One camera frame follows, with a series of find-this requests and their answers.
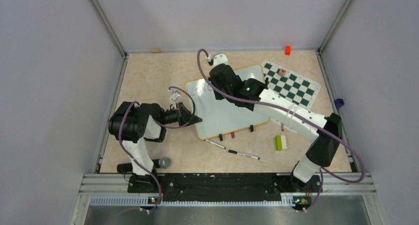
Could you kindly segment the yellow framed whiteboard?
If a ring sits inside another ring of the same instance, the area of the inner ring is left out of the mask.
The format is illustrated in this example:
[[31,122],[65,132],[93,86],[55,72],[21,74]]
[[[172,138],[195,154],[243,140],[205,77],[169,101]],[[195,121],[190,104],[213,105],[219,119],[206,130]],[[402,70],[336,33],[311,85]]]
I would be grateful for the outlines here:
[[250,126],[269,121],[266,115],[237,107],[226,99],[215,99],[215,92],[203,78],[187,82],[185,89],[195,102],[195,115],[202,119],[195,124],[200,140],[249,129]]

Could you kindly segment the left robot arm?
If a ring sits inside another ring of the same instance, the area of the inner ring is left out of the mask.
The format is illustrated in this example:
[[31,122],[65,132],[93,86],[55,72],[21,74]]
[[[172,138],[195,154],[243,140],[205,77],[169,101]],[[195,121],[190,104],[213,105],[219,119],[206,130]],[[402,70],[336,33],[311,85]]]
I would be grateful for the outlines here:
[[170,124],[187,127],[202,121],[194,110],[188,110],[182,102],[164,110],[157,103],[137,106],[135,102],[124,101],[111,116],[108,131],[120,142],[121,149],[130,159],[129,163],[117,165],[119,174],[131,174],[127,191],[157,193],[161,186],[157,169],[171,164],[168,157],[151,159],[145,144],[147,141],[163,142]]

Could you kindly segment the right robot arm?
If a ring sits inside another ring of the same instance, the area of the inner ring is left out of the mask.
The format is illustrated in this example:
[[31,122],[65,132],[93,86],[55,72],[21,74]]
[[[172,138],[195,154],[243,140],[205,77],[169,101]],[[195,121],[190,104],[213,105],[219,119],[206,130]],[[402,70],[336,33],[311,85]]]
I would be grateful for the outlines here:
[[310,147],[292,170],[290,186],[304,191],[312,176],[328,167],[340,145],[342,120],[335,113],[330,116],[313,113],[280,97],[263,82],[254,78],[242,80],[228,64],[213,64],[209,81],[217,100],[226,99],[237,107],[263,114],[304,136]]

